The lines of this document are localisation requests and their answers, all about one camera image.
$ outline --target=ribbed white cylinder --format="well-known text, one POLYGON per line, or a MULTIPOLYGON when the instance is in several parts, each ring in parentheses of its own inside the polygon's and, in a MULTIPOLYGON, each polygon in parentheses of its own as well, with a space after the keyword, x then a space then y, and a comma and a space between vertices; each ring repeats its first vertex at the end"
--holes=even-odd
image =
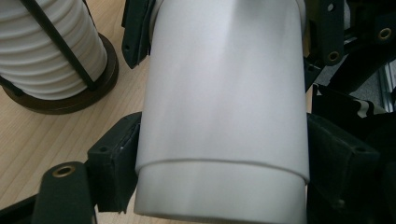
MULTIPOLYGON (((81 0, 37 0, 92 80, 106 68, 106 50, 81 0)), ((62 100, 87 86, 20 1, 0 2, 0 76, 26 94, 62 100)))

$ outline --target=white pipe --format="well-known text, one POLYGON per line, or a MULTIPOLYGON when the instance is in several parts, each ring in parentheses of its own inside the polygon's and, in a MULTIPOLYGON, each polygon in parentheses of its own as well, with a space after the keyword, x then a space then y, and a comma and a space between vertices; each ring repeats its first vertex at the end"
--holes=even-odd
POLYGON ((165 0, 155 23, 134 210, 305 223, 300 5, 165 0))

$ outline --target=light wood surface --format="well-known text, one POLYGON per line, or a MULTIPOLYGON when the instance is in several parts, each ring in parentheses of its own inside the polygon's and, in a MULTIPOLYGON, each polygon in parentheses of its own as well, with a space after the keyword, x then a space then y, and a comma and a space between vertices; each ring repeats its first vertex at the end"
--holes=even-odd
MULTIPOLYGON (((141 111, 149 59, 135 69, 120 50, 125 0, 87 1, 97 30, 113 44, 120 62, 115 89, 104 99, 73 114, 42 115, 16 104, 0 89, 0 209, 38 192, 41 176, 66 161, 87 160, 88 149, 119 119, 141 111)), ((97 214, 106 223, 186 223, 134 214, 97 214)))

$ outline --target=white cylinder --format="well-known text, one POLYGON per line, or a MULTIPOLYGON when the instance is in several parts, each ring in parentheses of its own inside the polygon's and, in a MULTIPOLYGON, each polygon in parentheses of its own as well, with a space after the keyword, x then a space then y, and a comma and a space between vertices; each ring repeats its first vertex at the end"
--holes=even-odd
MULTIPOLYGON (((81 0, 37 0, 95 81, 106 68, 106 50, 81 0)), ((87 86, 20 1, 0 1, 0 76, 28 95, 62 100, 87 86)))
POLYGON ((306 222, 301 6, 163 1, 136 161, 137 214, 306 222))

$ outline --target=brass insert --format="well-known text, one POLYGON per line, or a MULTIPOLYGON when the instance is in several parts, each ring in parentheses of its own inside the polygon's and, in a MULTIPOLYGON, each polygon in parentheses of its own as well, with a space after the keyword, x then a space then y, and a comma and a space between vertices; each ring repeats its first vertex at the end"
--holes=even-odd
POLYGON ((387 40, 392 35, 392 30, 389 28, 382 29, 378 34, 378 39, 380 40, 387 40))

